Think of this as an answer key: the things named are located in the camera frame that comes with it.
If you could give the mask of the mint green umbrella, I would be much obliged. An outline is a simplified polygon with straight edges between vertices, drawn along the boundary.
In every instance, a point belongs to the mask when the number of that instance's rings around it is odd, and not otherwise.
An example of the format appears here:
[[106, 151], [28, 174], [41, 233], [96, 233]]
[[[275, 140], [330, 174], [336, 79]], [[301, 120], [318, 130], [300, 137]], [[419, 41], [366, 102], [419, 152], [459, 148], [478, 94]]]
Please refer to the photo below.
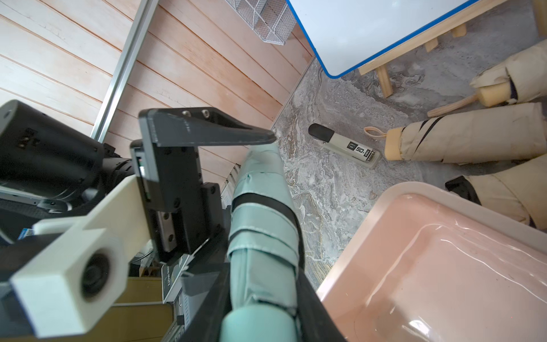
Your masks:
[[227, 256], [232, 310], [221, 341], [297, 341], [302, 248], [275, 143], [249, 148], [232, 200]]

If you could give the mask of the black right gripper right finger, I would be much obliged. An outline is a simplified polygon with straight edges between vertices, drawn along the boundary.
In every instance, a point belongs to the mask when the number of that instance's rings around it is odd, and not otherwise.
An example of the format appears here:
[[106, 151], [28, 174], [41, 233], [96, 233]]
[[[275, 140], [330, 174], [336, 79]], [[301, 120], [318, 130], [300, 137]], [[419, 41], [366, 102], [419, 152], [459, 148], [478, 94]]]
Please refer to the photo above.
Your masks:
[[297, 316], [302, 341], [346, 341], [321, 303], [303, 269], [299, 269], [296, 292]]

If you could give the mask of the beige umbrella with wooden handle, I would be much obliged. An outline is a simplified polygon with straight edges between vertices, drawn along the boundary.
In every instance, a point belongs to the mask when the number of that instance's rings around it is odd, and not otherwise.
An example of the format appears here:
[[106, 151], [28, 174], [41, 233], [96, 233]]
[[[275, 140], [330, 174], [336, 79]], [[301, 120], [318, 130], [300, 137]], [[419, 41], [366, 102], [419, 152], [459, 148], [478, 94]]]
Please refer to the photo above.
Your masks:
[[427, 113], [430, 118], [475, 102], [490, 108], [502, 103], [526, 103], [546, 96], [546, 41], [508, 57], [473, 78], [474, 95]]

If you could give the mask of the pink plastic storage box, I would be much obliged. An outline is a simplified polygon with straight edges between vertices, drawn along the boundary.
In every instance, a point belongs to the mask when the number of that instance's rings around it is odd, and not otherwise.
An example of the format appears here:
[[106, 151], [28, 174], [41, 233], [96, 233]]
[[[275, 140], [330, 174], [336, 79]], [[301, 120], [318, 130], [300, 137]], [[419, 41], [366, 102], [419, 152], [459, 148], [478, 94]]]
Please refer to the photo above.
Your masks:
[[317, 294], [346, 341], [545, 341], [546, 234], [404, 182]]

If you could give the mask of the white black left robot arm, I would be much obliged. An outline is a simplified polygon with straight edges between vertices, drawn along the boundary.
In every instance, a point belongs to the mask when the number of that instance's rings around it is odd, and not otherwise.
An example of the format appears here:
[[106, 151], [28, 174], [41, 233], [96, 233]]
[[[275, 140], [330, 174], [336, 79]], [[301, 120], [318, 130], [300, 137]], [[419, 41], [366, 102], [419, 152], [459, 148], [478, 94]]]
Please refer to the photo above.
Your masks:
[[192, 257], [182, 289], [199, 312], [231, 308], [229, 215], [219, 185], [203, 180], [199, 148], [264, 150], [276, 135], [216, 108], [147, 109], [139, 125], [121, 158], [21, 101], [1, 107], [1, 186], [33, 198], [1, 209], [36, 218], [32, 236], [1, 248], [1, 310], [38, 337], [90, 330], [148, 242], [158, 262]]

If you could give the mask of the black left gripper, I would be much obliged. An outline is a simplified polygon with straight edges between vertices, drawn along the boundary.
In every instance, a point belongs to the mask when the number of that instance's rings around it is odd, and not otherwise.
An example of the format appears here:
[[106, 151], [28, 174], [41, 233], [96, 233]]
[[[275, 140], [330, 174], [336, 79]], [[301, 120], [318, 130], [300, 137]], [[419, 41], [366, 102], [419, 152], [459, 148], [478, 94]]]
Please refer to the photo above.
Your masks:
[[220, 186], [203, 181], [191, 147], [268, 145], [276, 135], [213, 107], [147, 109], [138, 120], [142, 140], [130, 151], [155, 259], [175, 266], [186, 257], [170, 290], [204, 296], [224, 268], [229, 215]]

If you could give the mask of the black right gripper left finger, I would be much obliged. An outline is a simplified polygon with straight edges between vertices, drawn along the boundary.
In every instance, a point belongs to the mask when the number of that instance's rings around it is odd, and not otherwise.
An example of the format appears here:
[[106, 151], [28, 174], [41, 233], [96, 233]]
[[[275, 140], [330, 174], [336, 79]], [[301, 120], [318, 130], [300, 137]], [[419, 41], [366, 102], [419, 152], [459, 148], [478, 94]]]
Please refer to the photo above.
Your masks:
[[222, 320], [232, 309], [228, 263], [201, 266], [182, 277], [185, 327], [178, 341], [218, 341]]

